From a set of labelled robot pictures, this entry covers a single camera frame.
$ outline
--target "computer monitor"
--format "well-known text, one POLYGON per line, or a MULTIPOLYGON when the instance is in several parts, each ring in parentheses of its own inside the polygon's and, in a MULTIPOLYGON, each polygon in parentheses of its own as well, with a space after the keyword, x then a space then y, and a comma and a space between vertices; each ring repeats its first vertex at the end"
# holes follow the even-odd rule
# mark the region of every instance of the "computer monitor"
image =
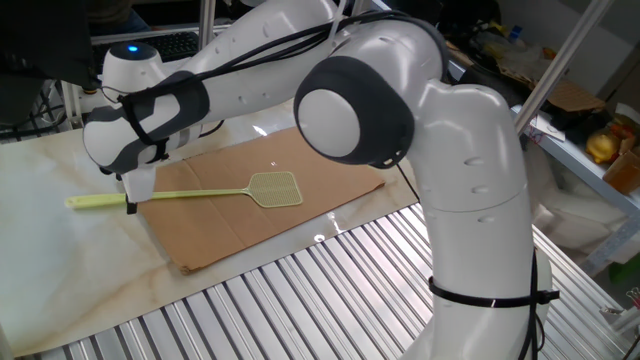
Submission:
POLYGON ((84 0, 0 1, 0 125, 24 121, 44 79, 97 87, 84 0))

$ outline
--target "keyboard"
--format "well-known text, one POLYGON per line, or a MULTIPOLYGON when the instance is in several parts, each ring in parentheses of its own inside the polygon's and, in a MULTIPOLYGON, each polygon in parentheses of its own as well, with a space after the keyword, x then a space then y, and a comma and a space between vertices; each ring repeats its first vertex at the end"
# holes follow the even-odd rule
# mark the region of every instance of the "keyboard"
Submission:
MULTIPOLYGON (((193 56, 198 52, 198 35, 193 32, 181 32, 144 39, 134 39, 130 41, 141 42, 153 46, 158 50, 158 53, 160 53, 162 62, 184 59, 186 57, 193 56)), ((102 74, 104 58, 107 56, 107 52, 112 46, 130 41, 94 45, 93 60, 96 66, 96 72, 98 74, 102 74)))

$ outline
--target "cardboard sheet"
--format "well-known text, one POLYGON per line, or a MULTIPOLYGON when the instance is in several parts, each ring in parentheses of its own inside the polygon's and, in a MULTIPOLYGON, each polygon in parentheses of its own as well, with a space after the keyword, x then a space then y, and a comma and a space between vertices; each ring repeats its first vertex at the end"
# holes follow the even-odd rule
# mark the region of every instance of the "cardboard sheet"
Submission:
POLYGON ((366 166, 318 155, 297 129, 158 169, 155 191, 241 189, 261 172, 291 171, 304 202, 264 209, 244 195, 171 199, 140 210, 183 274, 267 240, 384 185, 366 166))

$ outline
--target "yellow object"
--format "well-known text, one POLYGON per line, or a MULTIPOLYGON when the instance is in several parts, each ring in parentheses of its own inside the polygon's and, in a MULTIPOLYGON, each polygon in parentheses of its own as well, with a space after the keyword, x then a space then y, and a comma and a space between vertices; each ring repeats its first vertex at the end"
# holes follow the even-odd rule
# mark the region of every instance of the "yellow object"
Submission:
MULTIPOLYGON (((177 199, 239 194, 249 195, 263 208, 302 204, 302 195, 300 194, 300 189, 298 189, 296 179, 293 174, 288 171, 255 174, 251 177, 249 186, 244 189, 157 192, 153 194, 151 199, 177 199)), ((126 203, 125 194, 72 196, 65 200, 65 205, 71 209, 86 209, 124 203, 126 203)))
POLYGON ((611 134, 608 130, 599 131, 587 140, 587 154, 593 156, 596 164, 601 164, 611 160, 611 157, 620 149, 620 139, 611 134))

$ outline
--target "brown cardboard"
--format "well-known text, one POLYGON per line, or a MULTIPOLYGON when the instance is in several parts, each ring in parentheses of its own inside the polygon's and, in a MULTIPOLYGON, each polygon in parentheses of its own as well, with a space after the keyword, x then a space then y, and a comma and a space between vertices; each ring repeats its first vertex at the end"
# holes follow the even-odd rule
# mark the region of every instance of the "brown cardboard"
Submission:
POLYGON ((547 99, 567 112, 604 109, 605 102, 569 80, 562 79, 547 99))
POLYGON ((295 175, 301 205, 263 209, 248 196, 233 195, 149 201, 140 212, 188 274, 384 185, 366 166, 323 158, 289 129, 160 167, 155 191, 244 188, 253 174, 273 171, 295 175))

